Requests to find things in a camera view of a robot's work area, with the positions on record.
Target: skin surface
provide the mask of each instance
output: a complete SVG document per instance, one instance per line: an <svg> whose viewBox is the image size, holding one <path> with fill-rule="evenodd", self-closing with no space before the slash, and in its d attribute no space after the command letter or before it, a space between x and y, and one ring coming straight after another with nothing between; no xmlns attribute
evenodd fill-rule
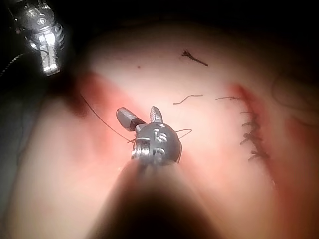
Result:
<svg viewBox="0 0 319 239"><path fill-rule="evenodd" d="M11 238L89 238L118 205L143 201L145 188L202 214L203 237L315 238L318 106L302 100L316 99L302 79L280 75L298 59L280 45L191 23L131 27L92 42L71 69L73 81L59 79L43 103L7 211ZM185 49L208 66L182 56ZM119 107L148 122L157 106L174 130L192 129L181 139L180 164L162 180L137 181L132 145L81 95L128 140L134 134L117 122ZM252 117L241 112L258 115L267 157L248 160L256 145L240 142Z"/></svg>

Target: cut suture end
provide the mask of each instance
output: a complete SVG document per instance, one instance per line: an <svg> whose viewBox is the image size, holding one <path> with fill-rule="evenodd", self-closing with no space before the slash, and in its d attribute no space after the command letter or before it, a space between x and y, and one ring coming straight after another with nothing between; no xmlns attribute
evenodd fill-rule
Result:
<svg viewBox="0 0 319 239"><path fill-rule="evenodd" d="M204 96L204 95L189 95L185 99L183 99L181 102L173 103L173 105L179 105L179 104L183 103L184 101L186 101L189 97L201 97L201 96Z"/></svg>
<svg viewBox="0 0 319 239"><path fill-rule="evenodd" d="M182 56L186 56L186 57L188 57L189 59L191 59L191 60L193 60L193 61L196 61L196 62L198 62L198 63L200 63L200 64L202 64L202 65L204 65L204 66L208 66L207 63L202 62L202 61L198 60L197 58L193 57L193 56L190 54L190 52L187 51L187 50L184 50Z"/></svg>
<svg viewBox="0 0 319 239"><path fill-rule="evenodd" d="M192 133L193 130L192 129L182 129L182 130L178 130L175 132L178 133L178 132L182 132L182 131L188 131L188 132L186 134L184 134L182 137L180 137L179 139L184 138L186 135Z"/></svg>

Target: dark background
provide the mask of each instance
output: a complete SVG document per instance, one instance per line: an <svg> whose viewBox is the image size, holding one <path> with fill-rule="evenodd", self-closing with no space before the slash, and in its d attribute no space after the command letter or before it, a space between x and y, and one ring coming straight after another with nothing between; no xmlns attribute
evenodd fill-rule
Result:
<svg viewBox="0 0 319 239"><path fill-rule="evenodd" d="M317 68L318 14L315 2L252 1L252 0L49 0L59 21L67 28L75 53L93 37L119 27L119 22L142 16L174 14L222 29L271 32L289 39ZM1 44L0 68L3 69L26 46L15 35L12 20L5 8L0 8ZM39 76L38 58L32 54L22 57L10 68L2 84L12 87L25 82L25 78Z"/></svg>

